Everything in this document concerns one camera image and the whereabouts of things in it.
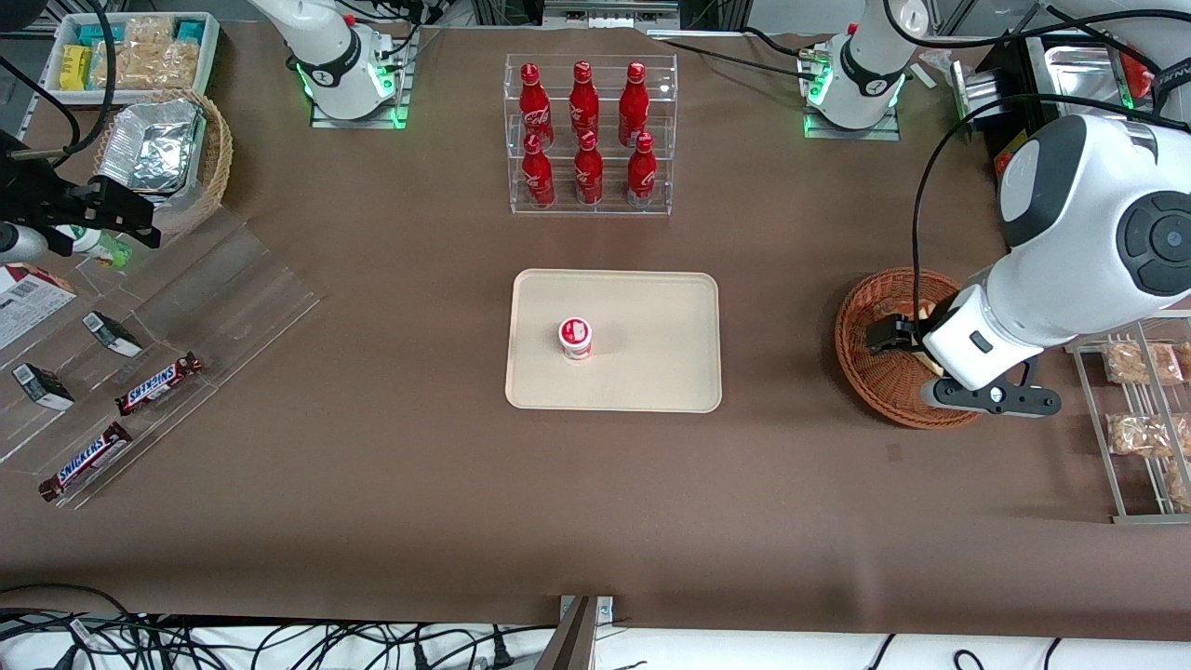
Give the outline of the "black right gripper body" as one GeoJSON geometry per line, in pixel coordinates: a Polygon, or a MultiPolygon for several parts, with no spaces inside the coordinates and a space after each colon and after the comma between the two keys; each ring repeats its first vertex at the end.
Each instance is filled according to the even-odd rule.
{"type": "Polygon", "coordinates": [[[73,240],[57,228],[60,175],[45,158],[14,158],[21,140],[1,131],[1,251],[4,258],[71,256],[73,240]]]}

